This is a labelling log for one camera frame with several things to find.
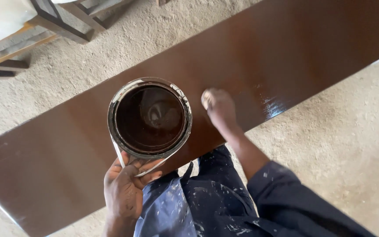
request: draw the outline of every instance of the concrete floor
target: concrete floor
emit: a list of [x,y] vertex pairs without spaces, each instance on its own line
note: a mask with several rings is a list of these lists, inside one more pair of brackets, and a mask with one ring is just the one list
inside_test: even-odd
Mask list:
[[[137,0],[87,45],[64,38],[31,51],[32,66],[0,81],[0,134],[257,0]],[[379,236],[379,63],[247,132],[272,159]],[[99,236],[105,209],[53,236]],[[26,236],[0,210],[0,236]]]

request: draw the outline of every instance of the wooden chair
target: wooden chair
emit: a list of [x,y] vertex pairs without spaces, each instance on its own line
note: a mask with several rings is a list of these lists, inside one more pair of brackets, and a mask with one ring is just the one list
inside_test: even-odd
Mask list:
[[[103,21],[100,20],[98,16],[109,10],[122,7],[133,0],[106,0],[90,8],[86,8],[82,5],[82,2],[84,1],[86,0],[52,0],[53,3],[58,4],[60,7],[64,8],[67,12],[71,13],[97,32],[102,32],[108,29],[121,13],[112,14]],[[159,6],[162,6],[169,1],[170,0],[156,0]]]
[[20,55],[36,46],[52,41],[59,36],[64,36],[80,44],[86,44],[90,41],[93,34],[93,30],[87,34],[84,34],[64,23],[59,12],[50,0],[30,0],[30,2],[36,10],[36,15],[32,17],[32,19],[25,22],[23,28],[6,38],[24,33],[27,30],[33,29],[35,26],[41,26],[47,29],[47,31],[32,36],[29,39],[23,40],[0,51],[0,71],[3,71],[0,72],[0,78],[13,77],[17,72],[28,68],[26,62],[9,60],[14,56]]

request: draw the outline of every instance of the brown glossy wooden board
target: brown glossy wooden board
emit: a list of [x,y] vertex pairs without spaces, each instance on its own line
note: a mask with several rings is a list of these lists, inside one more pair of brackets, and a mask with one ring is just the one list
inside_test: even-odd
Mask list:
[[379,60],[379,1],[264,0],[0,136],[0,206],[30,236],[53,233],[104,206],[116,158],[107,109],[125,83],[175,83],[193,112],[171,171],[224,142],[200,103],[228,90],[249,130]]

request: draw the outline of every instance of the person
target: person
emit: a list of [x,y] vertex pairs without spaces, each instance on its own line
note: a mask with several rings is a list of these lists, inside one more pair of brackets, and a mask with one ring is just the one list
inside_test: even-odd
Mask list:
[[[250,142],[227,92],[208,89],[202,104],[238,157],[247,189],[223,145],[198,158],[199,173],[193,177],[190,163],[182,177],[157,171],[136,178],[156,162],[137,160],[122,169],[116,159],[104,180],[103,236],[373,236]],[[128,163],[129,156],[121,155]]]

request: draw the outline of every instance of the navy blue work uniform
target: navy blue work uniform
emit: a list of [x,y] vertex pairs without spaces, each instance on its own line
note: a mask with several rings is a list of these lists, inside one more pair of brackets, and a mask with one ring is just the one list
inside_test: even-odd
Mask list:
[[190,177],[191,163],[181,178],[172,172],[144,188],[135,237],[374,236],[276,162],[259,170],[248,190],[224,145],[198,162],[197,176]]

